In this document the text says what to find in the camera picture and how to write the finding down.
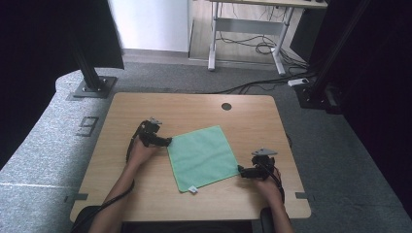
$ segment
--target hand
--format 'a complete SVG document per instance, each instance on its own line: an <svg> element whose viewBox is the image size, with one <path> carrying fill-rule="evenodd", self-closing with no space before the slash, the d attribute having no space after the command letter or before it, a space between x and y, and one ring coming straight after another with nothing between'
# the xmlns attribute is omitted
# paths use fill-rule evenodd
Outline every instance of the hand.
<svg viewBox="0 0 412 233"><path fill-rule="evenodd" d="M277 168L275 168L275 172L273 173L275 177L280 181L281 180L281 174ZM278 186L276 185L275 181L273 181L273 178L268 177L266 180L261 180L261 179L253 179L253 182L255 186L257 187L257 190L260 192L260 194L263 196L263 198L269 203L269 205L282 205L282 194L279 191Z"/></svg>
<svg viewBox="0 0 412 233"><path fill-rule="evenodd" d="M145 163L153 154L158 151L158 147L149 145L148 148L143 145L139 137L136 137L133 144L133 149L130 152L129 161L127 165L139 167Z"/></svg>

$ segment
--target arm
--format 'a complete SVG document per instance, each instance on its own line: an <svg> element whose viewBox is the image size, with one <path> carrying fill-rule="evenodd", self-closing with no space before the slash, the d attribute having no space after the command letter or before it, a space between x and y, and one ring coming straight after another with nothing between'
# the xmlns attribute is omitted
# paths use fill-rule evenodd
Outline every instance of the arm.
<svg viewBox="0 0 412 233"><path fill-rule="evenodd" d="M146 148L142 141L140 141L139 138L136 138L130 153L129 161L125 165L118 181L115 183L104 202L109 201L128 190L140 165L145 163L156 151L157 148ZM89 232L120 232L122 213L126 208L127 199L128 195L97 214L91 224Z"/></svg>
<svg viewBox="0 0 412 233"><path fill-rule="evenodd" d="M280 174L274 174L280 180ZM293 232L291 222L282 202L282 195L272 178L265 181L254 179L254 184L260 194L267 201L272 212L275 232Z"/></svg>

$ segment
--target desk leg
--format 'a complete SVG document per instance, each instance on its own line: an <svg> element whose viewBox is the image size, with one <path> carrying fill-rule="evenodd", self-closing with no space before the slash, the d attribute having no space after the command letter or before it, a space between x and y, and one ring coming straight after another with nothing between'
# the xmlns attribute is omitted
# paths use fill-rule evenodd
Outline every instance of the desk leg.
<svg viewBox="0 0 412 233"><path fill-rule="evenodd" d="M215 11L213 12L213 22L212 22L212 44L210 45L209 48L209 65L208 65L208 70L209 71L215 71L215 61L216 61L216 24L218 21L218 8L219 8L219 3L214 2L213 3L215 7Z"/></svg>
<svg viewBox="0 0 412 233"><path fill-rule="evenodd" d="M293 10L294 10L293 7L288 7L288 10L286 12L286 17L285 17L285 20L284 20L284 25L282 27L281 34L279 35L278 45L276 46L276 48L272 49L273 59L275 60L275 64L276 64L276 67L278 68L278 73L279 73L280 76L285 76L286 75L286 72L285 72L285 69L283 67L281 58L279 56L279 52L280 52L280 50L282 48L282 44L285 40L286 32L288 31L288 27L289 27L289 24L291 22L291 17L292 17L292 14L293 14Z"/></svg>

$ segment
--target carpeted floor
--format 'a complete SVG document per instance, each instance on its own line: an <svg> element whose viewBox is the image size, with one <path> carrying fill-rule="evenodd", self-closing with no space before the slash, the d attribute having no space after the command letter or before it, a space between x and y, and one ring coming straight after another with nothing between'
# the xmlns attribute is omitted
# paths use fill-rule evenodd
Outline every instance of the carpeted floor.
<svg viewBox="0 0 412 233"><path fill-rule="evenodd" d="M82 75L61 77L48 108L1 170L0 232L70 230L73 198L115 93L204 93L277 77L267 70L221 67L211 73L205 66L151 63L97 71L119 78L110 96L68 98ZM312 209L309 218L292 219L296 232L412 232L411 219L343 116L301 109L285 84L268 91L252 87L248 94L274 97L292 139ZM90 137L76 136L84 117L98 117Z"/></svg>

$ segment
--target green cloth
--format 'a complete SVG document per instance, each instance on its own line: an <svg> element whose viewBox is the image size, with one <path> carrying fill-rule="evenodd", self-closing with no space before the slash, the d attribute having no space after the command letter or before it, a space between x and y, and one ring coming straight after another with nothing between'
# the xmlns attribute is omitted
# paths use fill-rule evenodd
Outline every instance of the green cloth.
<svg viewBox="0 0 412 233"><path fill-rule="evenodd" d="M175 136L167 150L181 192L239 174L236 158L218 125Z"/></svg>

